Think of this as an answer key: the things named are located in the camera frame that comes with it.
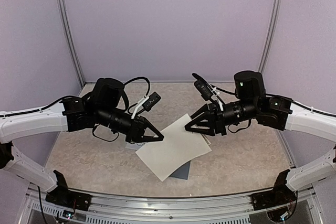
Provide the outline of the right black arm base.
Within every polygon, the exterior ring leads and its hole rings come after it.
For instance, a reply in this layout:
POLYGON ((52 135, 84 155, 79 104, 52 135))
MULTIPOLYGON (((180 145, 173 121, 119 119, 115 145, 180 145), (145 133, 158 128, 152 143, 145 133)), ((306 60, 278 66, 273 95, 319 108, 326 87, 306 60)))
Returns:
POLYGON ((296 191, 292 191, 286 186, 286 177, 289 172, 290 170, 287 169, 279 173, 271 190, 251 195, 254 210, 272 208, 297 200, 296 191))

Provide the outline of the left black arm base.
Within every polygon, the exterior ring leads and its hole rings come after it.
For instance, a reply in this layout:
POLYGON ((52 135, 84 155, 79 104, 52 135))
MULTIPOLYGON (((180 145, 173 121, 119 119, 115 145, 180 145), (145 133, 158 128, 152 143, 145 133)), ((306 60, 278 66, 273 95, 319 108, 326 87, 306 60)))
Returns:
POLYGON ((88 211, 92 196, 86 193, 72 191, 68 188, 62 173, 54 170, 57 187, 46 195, 46 201, 73 210, 88 211))

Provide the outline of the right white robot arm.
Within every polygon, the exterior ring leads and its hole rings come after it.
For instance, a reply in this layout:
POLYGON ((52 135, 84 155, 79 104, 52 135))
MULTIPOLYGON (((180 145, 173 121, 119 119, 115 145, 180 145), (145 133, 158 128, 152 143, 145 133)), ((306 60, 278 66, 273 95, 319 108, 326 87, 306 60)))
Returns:
POLYGON ((231 125, 256 120, 258 124, 280 131, 303 132, 335 142, 335 115, 308 107, 291 98, 267 94, 262 74, 245 70, 234 75, 237 101, 225 103, 222 91, 193 73, 194 86, 207 102, 185 125, 185 130, 208 136, 230 132, 231 125))

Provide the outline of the brown ornate certificate paper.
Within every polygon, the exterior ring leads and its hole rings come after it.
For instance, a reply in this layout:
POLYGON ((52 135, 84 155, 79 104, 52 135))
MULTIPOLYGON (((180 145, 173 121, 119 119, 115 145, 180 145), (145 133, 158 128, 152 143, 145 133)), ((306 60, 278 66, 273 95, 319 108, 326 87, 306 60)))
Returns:
POLYGON ((183 115, 161 131, 162 141, 148 142, 135 152, 160 181, 185 163, 212 151, 201 134, 185 130, 190 121, 188 114, 183 115))

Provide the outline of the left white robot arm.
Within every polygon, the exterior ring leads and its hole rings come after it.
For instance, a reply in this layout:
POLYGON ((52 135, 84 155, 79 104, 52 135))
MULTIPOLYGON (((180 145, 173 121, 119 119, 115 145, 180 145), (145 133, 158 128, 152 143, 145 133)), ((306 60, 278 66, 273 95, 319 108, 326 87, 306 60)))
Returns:
POLYGON ((129 115, 125 84, 113 78, 100 78, 91 92, 82 97, 67 95, 53 103, 31 110, 1 112, 1 169, 39 186, 66 206, 73 193, 58 171, 50 172, 25 156, 13 144, 18 138, 49 132, 95 130, 104 126, 125 135, 127 143, 160 142, 164 136, 137 112, 129 115))

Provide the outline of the dark blue envelope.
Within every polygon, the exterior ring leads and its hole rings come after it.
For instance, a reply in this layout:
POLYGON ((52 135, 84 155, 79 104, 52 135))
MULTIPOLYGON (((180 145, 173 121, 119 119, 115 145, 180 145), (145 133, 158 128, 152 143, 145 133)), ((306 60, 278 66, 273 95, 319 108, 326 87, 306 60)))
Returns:
POLYGON ((170 177, 172 178, 178 178, 183 180, 188 180, 189 172, 190 172, 190 165, 191 162, 187 162, 183 164, 181 167, 179 167, 177 170, 175 170, 170 177))

